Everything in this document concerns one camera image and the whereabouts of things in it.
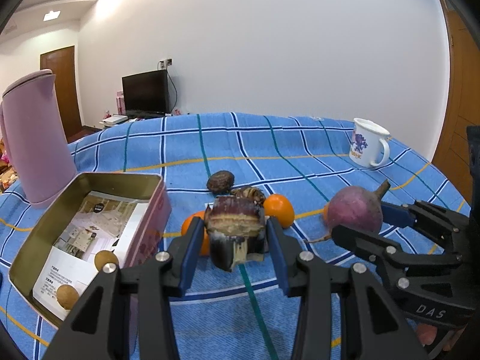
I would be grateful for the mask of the right hand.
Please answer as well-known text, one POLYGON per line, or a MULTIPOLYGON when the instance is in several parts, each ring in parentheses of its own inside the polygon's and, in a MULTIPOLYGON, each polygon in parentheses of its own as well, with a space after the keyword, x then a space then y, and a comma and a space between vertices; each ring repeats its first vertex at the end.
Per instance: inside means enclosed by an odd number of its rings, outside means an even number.
MULTIPOLYGON (((452 347, 456 344, 459 336, 462 334, 463 329, 455 331, 451 338, 443 346, 443 351, 451 351, 452 347)), ((419 323, 416 326, 416 337, 422 346, 432 345, 438 333, 438 328, 425 323, 419 323)))

